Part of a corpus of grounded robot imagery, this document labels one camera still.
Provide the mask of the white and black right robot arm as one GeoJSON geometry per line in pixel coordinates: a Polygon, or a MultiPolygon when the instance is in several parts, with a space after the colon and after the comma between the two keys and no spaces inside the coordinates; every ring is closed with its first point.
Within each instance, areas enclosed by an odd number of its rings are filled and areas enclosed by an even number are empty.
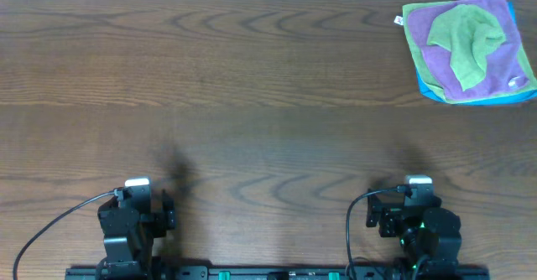
{"type": "Polygon", "coordinates": [[[433,279],[456,275],[461,219],[441,207],[432,184],[403,184],[368,191],[367,227],[396,237],[404,252],[383,273],[386,279],[433,279]]]}

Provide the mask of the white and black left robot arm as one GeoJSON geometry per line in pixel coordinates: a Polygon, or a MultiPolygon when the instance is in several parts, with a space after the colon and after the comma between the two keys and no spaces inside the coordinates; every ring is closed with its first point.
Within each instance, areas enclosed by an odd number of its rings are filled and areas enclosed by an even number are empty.
{"type": "Polygon", "coordinates": [[[96,266],[96,279],[173,279],[175,272],[152,255],[154,240],[176,227],[175,202],[166,192],[161,209],[152,210],[148,184],[115,189],[97,217],[106,257],[96,266]]]}

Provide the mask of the light green microfiber cloth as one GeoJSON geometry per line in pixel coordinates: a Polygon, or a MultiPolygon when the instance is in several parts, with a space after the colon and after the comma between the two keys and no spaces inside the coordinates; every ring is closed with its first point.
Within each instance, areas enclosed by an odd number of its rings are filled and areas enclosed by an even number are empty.
{"type": "Polygon", "coordinates": [[[459,4],[434,19],[427,44],[451,53],[451,70],[466,91],[485,79],[487,57],[505,41],[494,15],[476,5],[459,4]]]}

